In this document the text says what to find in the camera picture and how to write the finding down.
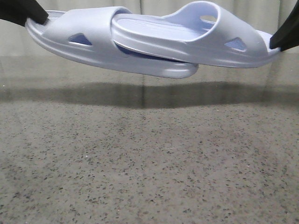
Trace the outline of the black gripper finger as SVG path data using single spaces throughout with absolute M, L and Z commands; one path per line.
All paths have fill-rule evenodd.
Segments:
M 296 4 L 283 25 L 270 38 L 270 49 L 285 51 L 299 46 L 299 5 Z
M 36 0 L 0 0 L 0 18 L 25 26 L 27 18 L 44 24 L 49 14 Z

